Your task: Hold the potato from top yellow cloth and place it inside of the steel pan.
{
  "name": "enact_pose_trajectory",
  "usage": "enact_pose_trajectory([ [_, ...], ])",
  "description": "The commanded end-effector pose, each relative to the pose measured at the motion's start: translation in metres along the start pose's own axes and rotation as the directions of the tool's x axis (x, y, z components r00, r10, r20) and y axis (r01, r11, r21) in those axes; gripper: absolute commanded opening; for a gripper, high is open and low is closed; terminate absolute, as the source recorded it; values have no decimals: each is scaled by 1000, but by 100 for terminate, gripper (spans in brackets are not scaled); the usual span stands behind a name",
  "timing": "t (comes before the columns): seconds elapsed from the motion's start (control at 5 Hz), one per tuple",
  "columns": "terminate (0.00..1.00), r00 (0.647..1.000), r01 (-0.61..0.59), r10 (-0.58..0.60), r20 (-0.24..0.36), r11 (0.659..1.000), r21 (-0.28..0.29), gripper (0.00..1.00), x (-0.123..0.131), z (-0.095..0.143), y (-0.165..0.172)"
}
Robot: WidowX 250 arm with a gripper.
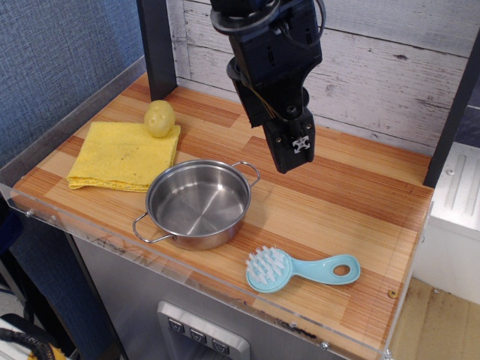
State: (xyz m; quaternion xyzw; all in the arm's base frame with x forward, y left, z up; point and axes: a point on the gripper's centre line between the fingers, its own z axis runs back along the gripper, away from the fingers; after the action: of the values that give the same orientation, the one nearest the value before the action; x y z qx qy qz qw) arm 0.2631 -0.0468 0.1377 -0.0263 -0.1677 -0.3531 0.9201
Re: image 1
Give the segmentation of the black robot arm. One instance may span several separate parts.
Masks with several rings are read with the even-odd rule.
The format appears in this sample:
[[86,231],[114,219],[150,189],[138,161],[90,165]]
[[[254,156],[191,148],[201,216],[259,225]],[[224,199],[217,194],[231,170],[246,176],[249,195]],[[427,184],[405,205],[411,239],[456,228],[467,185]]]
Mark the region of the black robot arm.
[[252,127],[262,127],[280,173],[313,161],[314,117],[304,87],[323,60],[323,1],[212,1],[211,23],[229,38],[226,72]]

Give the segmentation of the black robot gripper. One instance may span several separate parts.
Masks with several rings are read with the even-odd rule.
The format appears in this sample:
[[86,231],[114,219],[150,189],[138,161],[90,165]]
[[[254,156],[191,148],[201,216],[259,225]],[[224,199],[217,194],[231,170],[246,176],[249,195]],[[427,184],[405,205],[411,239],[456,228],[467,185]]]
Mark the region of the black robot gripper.
[[263,127],[279,173],[314,160],[315,124],[304,81],[323,60],[313,1],[279,1],[262,30],[229,37],[227,75],[252,127]]

